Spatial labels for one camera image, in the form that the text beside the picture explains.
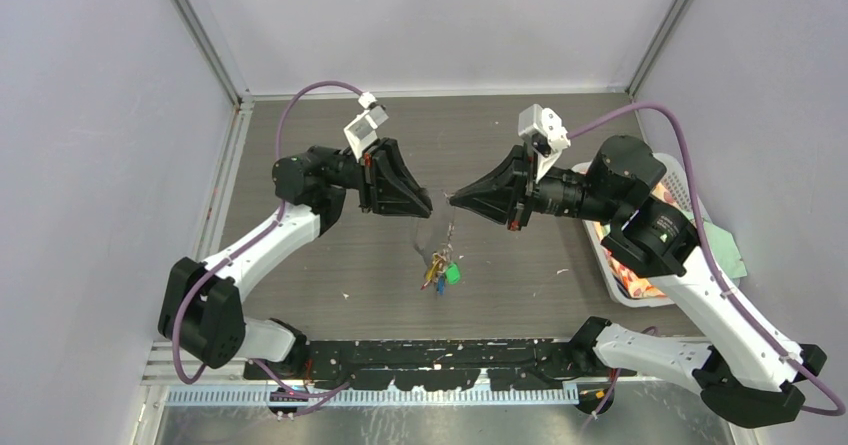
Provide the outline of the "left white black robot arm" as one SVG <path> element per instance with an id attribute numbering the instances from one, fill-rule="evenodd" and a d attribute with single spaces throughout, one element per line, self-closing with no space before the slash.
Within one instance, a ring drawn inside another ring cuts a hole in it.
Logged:
<path id="1" fill-rule="evenodd" d="M 305 337 L 280 320 L 245 316 L 243 303 L 255 286 L 338 221 L 350 190 L 361 210 L 382 216 L 427 218 L 433 206 L 391 138 L 377 140 L 362 156 L 312 146 L 276 161 L 272 181 L 281 208 L 220 252 L 172 266 L 157 329 L 209 368 L 260 359 L 293 379 L 305 370 Z"/>

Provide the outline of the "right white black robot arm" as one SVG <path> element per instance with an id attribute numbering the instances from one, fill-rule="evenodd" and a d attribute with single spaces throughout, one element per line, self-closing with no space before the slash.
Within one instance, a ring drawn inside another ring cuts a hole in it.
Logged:
<path id="1" fill-rule="evenodd" d="M 583 173 L 555 167 L 537 177 L 536 162 L 526 146 L 515 146 L 450 203 L 513 231 L 533 213 L 606 225 L 601 244 L 611 257 L 656 285 L 705 336 L 702 343 L 687 343 L 590 317 L 569 343 L 577 371 L 591 376 L 603 368 L 627 369 L 660 378 L 748 429 L 797 418 L 805 402 L 797 384 L 821 371 L 826 354 L 777 330 L 762 336 L 748 322 L 751 305 L 711 272 L 695 225 L 655 196 L 667 169 L 647 144 L 611 137 Z"/>

